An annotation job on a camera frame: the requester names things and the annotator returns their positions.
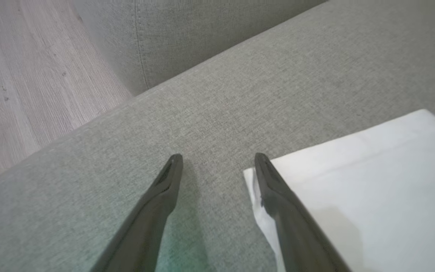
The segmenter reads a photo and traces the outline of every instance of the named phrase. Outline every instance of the gray sofa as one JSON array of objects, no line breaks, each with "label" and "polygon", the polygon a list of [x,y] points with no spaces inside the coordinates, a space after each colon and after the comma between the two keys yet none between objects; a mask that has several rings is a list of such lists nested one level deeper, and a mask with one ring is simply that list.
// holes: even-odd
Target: gray sofa
[{"label": "gray sofa", "polygon": [[157,270],[274,270],[242,175],[254,153],[282,156],[421,108],[435,114],[435,0],[330,0],[0,175],[0,271],[88,270],[173,153],[184,172]]}]

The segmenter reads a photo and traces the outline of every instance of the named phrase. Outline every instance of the fabric seam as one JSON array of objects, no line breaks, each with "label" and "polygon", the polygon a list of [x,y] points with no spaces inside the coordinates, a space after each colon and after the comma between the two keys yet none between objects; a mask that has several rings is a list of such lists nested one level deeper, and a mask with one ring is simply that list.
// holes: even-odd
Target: fabric seam
[{"label": "fabric seam", "polygon": [[149,89],[149,84],[147,83],[147,76],[145,75],[145,69],[143,67],[143,54],[142,49],[140,48],[140,41],[139,41],[139,32],[137,28],[137,0],[134,0],[134,16],[135,16],[135,36],[137,37],[137,48],[138,48],[138,54],[140,56],[140,65],[142,66],[142,74],[143,74],[143,80],[145,82],[145,87],[147,88],[146,91]]}]

